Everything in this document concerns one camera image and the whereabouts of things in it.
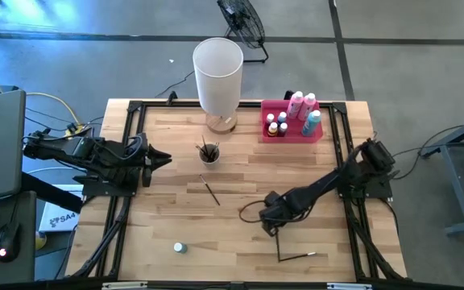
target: wooden tabletop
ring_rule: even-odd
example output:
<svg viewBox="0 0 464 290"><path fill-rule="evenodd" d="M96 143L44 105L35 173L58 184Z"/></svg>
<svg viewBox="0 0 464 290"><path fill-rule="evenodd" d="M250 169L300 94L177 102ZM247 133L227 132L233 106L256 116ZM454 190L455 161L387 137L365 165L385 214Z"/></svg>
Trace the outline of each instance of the wooden tabletop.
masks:
<svg viewBox="0 0 464 290"><path fill-rule="evenodd" d="M121 141L128 102L109 100L101 136ZM368 105L348 101L346 106L354 145L358 145L373 135ZM248 224L238 218L244 205L264 199L271 190L281 194L311 184L337 166L326 110L322 111L322 124L324 136L318 143L267 144L259 141L259 109L239 108L238 125L228 135L210 132L200 108L148 109L144 127L148 142L172 154L173 161L156 170L151 187L139 187L132 200L119 279L354 281L345 211L335 191L321 197L305 221L280 230L283 257L317 252L314 256L277 263L275 240L259 223ZM344 134L339 131L346 152ZM220 142L221 158L214 170L198 158L195 143L201 143L202 135L208 143ZM199 174L221 206L216 205ZM66 273L79 269L100 242L108 204L108 197L97 197L81 211ZM251 206L244 217L256 219L262 207ZM381 201L369 200L367 213L375 245L405 276L391 212ZM176 253L175 242L187 244L187 253ZM364 247L360 252L368 273ZM107 269L114 244L109 253Z"/></svg>

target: pink container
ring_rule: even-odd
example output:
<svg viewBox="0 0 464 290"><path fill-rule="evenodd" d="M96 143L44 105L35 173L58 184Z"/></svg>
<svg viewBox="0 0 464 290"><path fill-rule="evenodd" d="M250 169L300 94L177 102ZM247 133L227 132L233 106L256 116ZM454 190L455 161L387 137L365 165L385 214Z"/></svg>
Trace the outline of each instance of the pink container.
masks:
<svg viewBox="0 0 464 290"><path fill-rule="evenodd" d="M304 126L305 121L301 121L297 118L288 119L286 123L288 124L288 132L284 137L268 137L267 128L264 126L264 120L268 114L274 114L278 116L280 112L285 112L288 109L289 101L280 101L280 100L265 100L261 101L261 116L260 116L260 126L263 132L262 140L264 143L315 143L318 141L321 136L323 136L323 128L321 127L321 122L309 137L302 135L302 127ZM319 110L320 105L318 102L314 104L313 110Z"/></svg>

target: blue bottle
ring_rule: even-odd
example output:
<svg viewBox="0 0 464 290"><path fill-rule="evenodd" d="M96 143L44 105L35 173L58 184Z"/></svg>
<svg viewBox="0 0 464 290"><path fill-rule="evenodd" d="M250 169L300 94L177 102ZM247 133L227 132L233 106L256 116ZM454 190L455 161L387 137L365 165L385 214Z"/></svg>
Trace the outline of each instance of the blue bottle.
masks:
<svg viewBox="0 0 464 290"><path fill-rule="evenodd" d="M313 135L313 132L316 130L320 122L321 113L319 110L314 110L311 114L309 114L305 121L304 127L302 128L302 135L306 137Z"/></svg>

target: small bottle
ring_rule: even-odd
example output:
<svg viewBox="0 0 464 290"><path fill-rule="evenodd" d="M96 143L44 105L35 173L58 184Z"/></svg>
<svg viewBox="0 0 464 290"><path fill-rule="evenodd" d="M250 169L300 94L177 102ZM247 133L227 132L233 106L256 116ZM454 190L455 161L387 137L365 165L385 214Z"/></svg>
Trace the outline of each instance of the small bottle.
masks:
<svg viewBox="0 0 464 290"><path fill-rule="evenodd" d="M288 115L286 114L286 112L280 112L279 117L277 118L277 122L279 123L279 125L283 122L286 122L287 117Z"/></svg>
<svg viewBox="0 0 464 290"><path fill-rule="evenodd" d="M318 127L321 121L321 113L319 110L314 110L309 116L307 117L307 121L305 121L304 127L302 128L302 135L309 137L313 134L313 132Z"/></svg>
<svg viewBox="0 0 464 290"><path fill-rule="evenodd" d="M266 116L266 120L264 121L264 126L266 127L266 129L270 126L270 124L273 123L273 121L275 121L275 115L274 114L268 114Z"/></svg>
<svg viewBox="0 0 464 290"><path fill-rule="evenodd" d="M309 113L313 110L314 104L316 104L316 96L314 93L310 93L304 98L304 103L300 108L300 113L298 113L298 119L305 121L309 116Z"/></svg>
<svg viewBox="0 0 464 290"><path fill-rule="evenodd" d="M288 133L288 124L282 123L279 128L279 137L284 137Z"/></svg>
<svg viewBox="0 0 464 290"><path fill-rule="evenodd" d="M267 129L267 135L269 137L276 137L277 136L277 123L273 122L270 127Z"/></svg>
<svg viewBox="0 0 464 290"><path fill-rule="evenodd" d="M173 249L177 253L185 254L185 252L187 251L187 245L181 242L175 242L175 246L173 247Z"/></svg>
<svg viewBox="0 0 464 290"><path fill-rule="evenodd" d="M298 91L291 96L288 106L288 118L296 118L296 116L298 116L298 112L300 112L303 102L304 94L301 91Z"/></svg>

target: concrete floor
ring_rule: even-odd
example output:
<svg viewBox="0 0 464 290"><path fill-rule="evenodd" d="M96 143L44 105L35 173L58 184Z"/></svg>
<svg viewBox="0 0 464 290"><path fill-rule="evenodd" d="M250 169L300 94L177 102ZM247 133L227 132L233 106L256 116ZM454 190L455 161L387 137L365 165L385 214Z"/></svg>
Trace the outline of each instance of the concrete floor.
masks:
<svg viewBox="0 0 464 290"><path fill-rule="evenodd" d="M56 0L5 1L0 30L122 35L221 35L226 24L214 1ZM251 0L267 36L333 37L326 0ZM342 33L350 38L464 39L464 1L337 0ZM62 97L85 121L102 116L108 98L153 97L193 69L192 42L118 42L0 39L0 83ZM345 100L333 43L267 43L270 60L243 71L243 98L280 98L286 89L313 91L321 100ZM244 50L246 56L259 51ZM464 123L464 46L346 45L356 100L368 101L378 139L391 152L420 146L446 127ZM196 97L194 77L176 87ZM69 118L53 100L30 96L33 109ZM62 122L28 112L62 127ZM26 123L26 133L41 129ZM398 157L406 170L414 154ZM23 170L57 166L26 159ZM50 183L72 183L75 172L37 174ZM441 159L421 161L392 182L394 208L409 277L464 285L464 235L448 238L446 226L462 220ZM65 247L64 234L52 250ZM36 279L51 279L63 251L37 259Z"/></svg>

